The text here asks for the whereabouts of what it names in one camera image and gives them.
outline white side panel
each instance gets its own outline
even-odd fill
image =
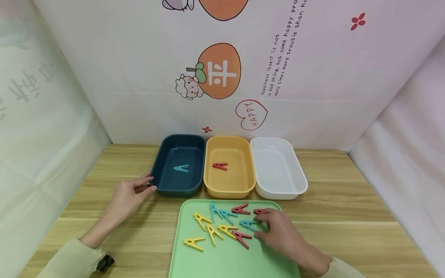
[[[0,270],[15,277],[110,143],[28,1],[0,1]]]
[[[445,277],[445,37],[350,153]]]

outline hand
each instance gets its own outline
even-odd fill
[[[145,199],[157,189],[156,186],[147,184],[153,180],[150,174],[147,172],[138,179],[116,184],[105,215],[110,216],[119,225],[136,212]]]
[[[254,220],[267,221],[269,232],[256,232],[255,238],[264,241],[274,251],[295,261],[317,277],[326,274],[331,263],[329,256],[304,240],[285,213],[274,209],[262,211]]]
[[[153,177],[147,172],[135,180],[116,184],[104,215],[80,238],[80,241],[92,249],[98,248],[119,224],[156,191],[156,186],[147,184],[151,180]]]

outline yellow tray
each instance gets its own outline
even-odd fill
[[[213,163],[228,163],[227,171]],[[249,142],[241,137],[215,136],[207,141],[204,184],[210,195],[242,199],[255,187],[255,171]]]

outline left hand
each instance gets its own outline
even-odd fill
[[[153,180],[147,172],[132,181],[122,181],[114,187],[113,196],[105,211],[106,216],[110,216],[119,225],[132,215],[142,203],[156,191],[156,186],[148,183]]]

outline green tray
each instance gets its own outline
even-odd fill
[[[178,227],[173,246],[173,255],[170,265],[169,278],[227,278],[227,277],[280,277],[300,278],[298,266],[289,259],[274,252],[256,238],[245,239],[249,250],[237,240],[220,232],[218,225],[229,225],[224,218],[217,214],[212,226],[222,235],[224,240],[214,236],[216,247],[213,247],[208,232],[204,232],[193,217],[199,213],[203,217],[212,220],[210,203],[214,203],[218,209],[231,211],[231,208],[248,203],[243,208],[250,211],[251,215],[238,214],[238,218],[230,217],[238,231],[253,237],[253,232],[242,228],[239,220],[252,220],[255,216],[254,209],[273,208],[281,211],[280,206],[272,201],[229,201],[229,200],[188,200],[185,201],[179,211]],[[265,230],[264,226],[254,225],[258,230]],[[186,238],[206,238],[197,242],[204,252],[187,247],[184,244]]]

